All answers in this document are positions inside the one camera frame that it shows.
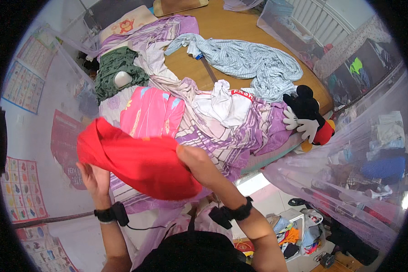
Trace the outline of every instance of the wrist strap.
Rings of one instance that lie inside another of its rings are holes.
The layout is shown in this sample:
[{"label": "wrist strap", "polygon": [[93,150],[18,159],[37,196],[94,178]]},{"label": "wrist strap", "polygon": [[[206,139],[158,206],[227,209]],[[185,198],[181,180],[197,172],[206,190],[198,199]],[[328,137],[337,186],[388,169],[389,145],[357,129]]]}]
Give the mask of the wrist strap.
[{"label": "wrist strap", "polygon": [[246,201],[246,204],[241,205],[235,210],[231,210],[225,206],[222,208],[214,207],[210,211],[209,216],[218,225],[226,229],[230,229],[232,227],[230,223],[231,220],[235,219],[237,221],[241,221],[246,219],[250,215],[253,200],[251,197],[247,197]]},{"label": "wrist strap", "polygon": [[101,224],[110,224],[118,221],[121,227],[126,226],[129,222],[124,204],[116,202],[107,210],[94,210],[94,215],[98,217]]}]

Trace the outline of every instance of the educational poster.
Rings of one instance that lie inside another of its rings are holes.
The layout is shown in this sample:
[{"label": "educational poster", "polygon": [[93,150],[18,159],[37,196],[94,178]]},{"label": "educational poster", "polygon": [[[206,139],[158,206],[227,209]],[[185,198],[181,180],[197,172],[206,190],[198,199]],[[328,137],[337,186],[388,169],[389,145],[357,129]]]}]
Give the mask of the educational poster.
[{"label": "educational poster", "polygon": [[33,67],[40,76],[45,78],[57,52],[54,39],[53,35],[38,28],[25,42],[18,52],[17,58]]},{"label": "educational poster", "polygon": [[16,229],[21,244],[40,272],[77,272],[59,238],[52,237],[46,224]]},{"label": "educational poster", "polygon": [[2,97],[34,114],[38,113],[39,100],[57,48],[55,37],[38,28],[27,39],[8,71]]},{"label": "educational poster", "polygon": [[79,161],[77,136],[83,129],[84,125],[81,122],[59,110],[54,112],[51,128],[51,152],[70,179],[71,185],[77,190],[86,190],[80,170],[76,166],[76,162]]},{"label": "educational poster", "polygon": [[0,183],[12,223],[48,217],[39,188],[36,161],[6,157]]},{"label": "educational poster", "polygon": [[6,75],[2,97],[26,111],[37,114],[44,80],[15,61]]}]

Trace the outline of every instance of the light blue striped cloth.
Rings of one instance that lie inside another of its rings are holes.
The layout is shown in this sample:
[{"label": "light blue striped cloth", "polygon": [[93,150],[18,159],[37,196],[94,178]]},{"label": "light blue striped cloth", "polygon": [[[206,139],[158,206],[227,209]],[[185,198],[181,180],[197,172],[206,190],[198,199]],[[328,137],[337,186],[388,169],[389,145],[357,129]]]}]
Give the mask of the light blue striped cloth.
[{"label": "light blue striped cloth", "polygon": [[302,77],[302,69],[296,60],[284,51],[239,40],[205,40],[193,33],[178,36],[168,46],[169,56],[181,46],[189,46],[187,52],[194,57],[202,53],[207,62],[234,78],[253,78],[250,88],[244,88],[267,102],[282,102],[283,94],[296,92],[292,81]]}]

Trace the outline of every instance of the pillow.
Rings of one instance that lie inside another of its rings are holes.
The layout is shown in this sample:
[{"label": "pillow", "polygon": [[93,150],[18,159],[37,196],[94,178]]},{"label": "pillow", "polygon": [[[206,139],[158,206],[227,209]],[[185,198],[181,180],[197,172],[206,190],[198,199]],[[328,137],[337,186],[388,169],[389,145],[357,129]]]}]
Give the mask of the pillow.
[{"label": "pillow", "polygon": [[127,12],[116,22],[106,27],[100,34],[100,43],[103,43],[110,35],[127,35],[130,34],[132,30],[136,31],[142,26],[155,21],[157,21],[157,18],[145,5],[142,5]]}]

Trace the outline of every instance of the person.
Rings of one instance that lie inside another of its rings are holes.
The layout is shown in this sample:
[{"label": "person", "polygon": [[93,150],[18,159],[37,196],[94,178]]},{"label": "person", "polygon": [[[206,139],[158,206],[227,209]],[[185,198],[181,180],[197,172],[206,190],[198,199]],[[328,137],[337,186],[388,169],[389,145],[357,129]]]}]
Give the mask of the person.
[{"label": "person", "polygon": [[[247,204],[247,199],[218,171],[203,149],[179,145],[176,152],[196,180],[212,190],[227,208],[236,210]],[[95,208],[109,209],[109,171],[80,162],[77,167]],[[207,204],[203,208],[194,205],[187,215],[180,215],[168,224],[158,248],[152,250],[134,271],[287,272],[277,237],[258,210],[252,208],[249,216],[237,221],[255,248],[254,258],[249,265],[241,261],[241,257],[245,259],[243,253],[234,248],[231,230],[219,226],[208,216],[210,208],[217,204]],[[107,256],[102,271],[130,271],[132,262],[117,221],[102,223],[100,227]]]}]

